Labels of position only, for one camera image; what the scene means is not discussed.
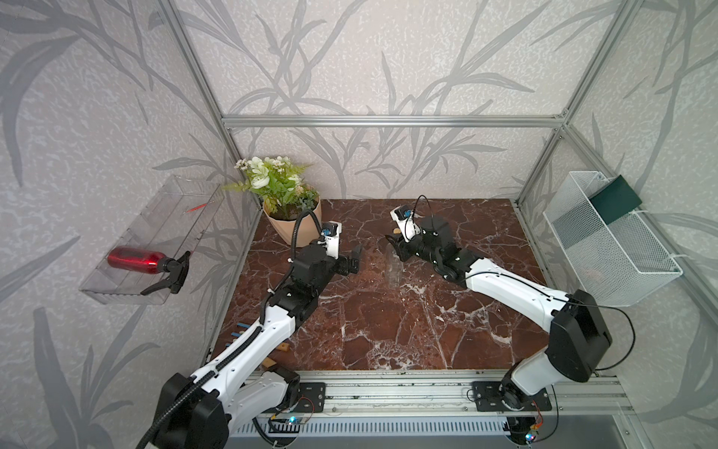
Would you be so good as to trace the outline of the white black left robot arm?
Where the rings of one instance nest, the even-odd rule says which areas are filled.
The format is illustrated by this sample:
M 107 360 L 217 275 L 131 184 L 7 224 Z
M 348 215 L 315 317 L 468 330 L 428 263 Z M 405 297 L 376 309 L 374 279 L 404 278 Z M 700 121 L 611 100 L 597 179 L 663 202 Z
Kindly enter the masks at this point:
M 251 374 L 312 316 L 336 275 L 360 269 L 363 247 L 342 256 L 328 243 L 311 243 L 260 306 L 259 318 L 228 348 L 189 376 L 163 385 L 153 424 L 138 447 L 223 448 L 230 435 L 270 409 L 293 407 L 300 377 L 275 366 L 257 380 Z

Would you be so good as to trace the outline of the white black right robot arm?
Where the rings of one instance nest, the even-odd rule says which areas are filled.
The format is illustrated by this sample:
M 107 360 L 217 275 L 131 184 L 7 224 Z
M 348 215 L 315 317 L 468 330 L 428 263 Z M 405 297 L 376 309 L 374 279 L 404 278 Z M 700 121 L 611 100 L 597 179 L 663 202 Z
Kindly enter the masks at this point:
M 386 239 L 401 261 L 424 260 L 444 280 L 491 297 L 547 333 L 547 345 L 502 378 L 497 394 L 505 408 L 521 411 L 544 388 L 564 381 L 582 384 L 596 372 L 613 337 L 590 294 L 537 284 L 499 267 L 486 254 L 458 247 L 449 224 L 436 215 L 416 218 L 411 208 L 401 206 L 390 216 L 396 229 Z

